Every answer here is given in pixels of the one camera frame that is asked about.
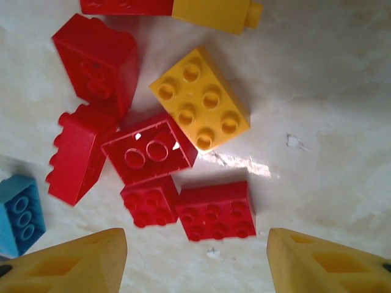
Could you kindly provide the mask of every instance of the floor surface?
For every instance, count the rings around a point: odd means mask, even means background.
[[[251,111],[252,128],[199,156],[175,182],[248,178],[257,237],[188,242],[181,225],[139,230],[107,163],[75,207],[48,196],[57,119],[81,103],[51,43],[77,0],[0,0],[0,177],[33,175],[46,234],[36,251],[106,228],[126,230],[121,292],[274,292],[271,227],[391,258],[391,7],[384,0],[265,2],[240,36],[171,18],[106,18],[142,53],[132,117],[161,111],[148,85],[204,44]]]

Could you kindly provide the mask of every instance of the plastic brick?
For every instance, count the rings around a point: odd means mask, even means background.
[[[45,233],[37,183],[13,175],[0,182],[0,254],[19,257]]]
[[[80,0],[84,14],[171,15],[174,0]]]
[[[175,204],[179,195],[171,176],[125,187],[121,196],[139,228],[165,226],[178,220]]]
[[[250,128],[250,114],[204,47],[193,50],[151,90],[201,152]]]
[[[58,152],[50,159],[54,167],[46,181],[49,193],[74,206],[98,181],[106,157],[103,141],[117,130],[118,119],[81,105],[59,119],[62,134],[54,140]]]
[[[175,0],[172,16],[200,26],[240,34],[256,28],[263,6],[251,0]]]
[[[197,157],[197,150],[167,113],[117,132],[102,149],[126,186],[190,168]]]
[[[53,42],[79,98],[124,117],[137,86],[136,41],[97,18],[74,15]]]
[[[256,235],[246,181],[183,189],[176,210],[191,241]]]

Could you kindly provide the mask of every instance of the yellow toy block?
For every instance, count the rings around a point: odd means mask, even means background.
[[[250,128],[249,112],[202,46],[151,84],[150,89],[202,153]]]
[[[243,27],[256,28],[263,6],[251,0],[174,0],[172,17],[240,34]]]

